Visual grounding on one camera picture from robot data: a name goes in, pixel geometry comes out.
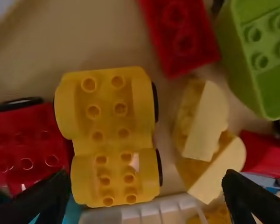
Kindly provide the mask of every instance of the plastic toy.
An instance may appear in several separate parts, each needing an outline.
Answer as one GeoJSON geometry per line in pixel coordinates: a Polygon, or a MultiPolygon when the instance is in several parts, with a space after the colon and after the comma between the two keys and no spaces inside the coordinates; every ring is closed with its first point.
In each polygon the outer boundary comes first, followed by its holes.
{"type": "Polygon", "coordinates": [[[239,137],[225,131],[218,143],[219,150],[210,162],[182,157],[176,162],[188,193],[205,204],[219,197],[226,170],[232,168],[240,171],[246,159],[245,146],[239,137]]]}
{"type": "Polygon", "coordinates": [[[51,103],[22,98],[0,104],[0,187],[17,195],[61,168],[69,171],[71,158],[51,103]]]}
{"type": "MultiPolygon", "coordinates": [[[[70,195],[70,199],[67,203],[65,215],[62,224],[78,224],[82,213],[82,206],[78,205],[73,195],[70,195]]],[[[29,224],[35,224],[39,216],[35,217],[29,224]]]]}
{"type": "Polygon", "coordinates": [[[242,131],[240,138],[247,150],[242,171],[280,178],[280,140],[269,135],[242,131]]]}
{"type": "Polygon", "coordinates": [[[222,188],[233,224],[280,224],[280,198],[276,195],[230,169],[222,188]]]}
{"type": "Polygon", "coordinates": [[[63,76],[55,92],[55,114],[61,133],[73,141],[71,182],[78,204],[110,207],[159,194],[154,90],[140,67],[63,76]]]}
{"type": "Polygon", "coordinates": [[[274,178],[261,176],[261,175],[255,175],[255,174],[249,174],[246,172],[240,172],[240,173],[244,177],[248,178],[249,180],[253,181],[254,183],[256,183],[259,186],[262,186],[266,189],[276,189],[277,191],[280,190],[280,186],[274,178]]]}
{"type": "MultiPolygon", "coordinates": [[[[231,224],[231,217],[226,204],[221,204],[212,211],[204,212],[208,224],[231,224]]],[[[187,224],[202,224],[199,216],[188,220],[187,224]]]]}
{"type": "Polygon", "coordinates": [[[182,157],[211,161],[226,130],[229,107],[222,90],[213,82],[190,79],[173,130],[182,157]]]}
{"type": "Polygon", "coordinates": [[[280,0],[228,0],[216,30],[234,94],[258,115],[280,119],[280,0]]]}
{"type": "Polygon", "coordinates": [[[139,0],[169,78],[221,59],[202,0],[139,0]]]}

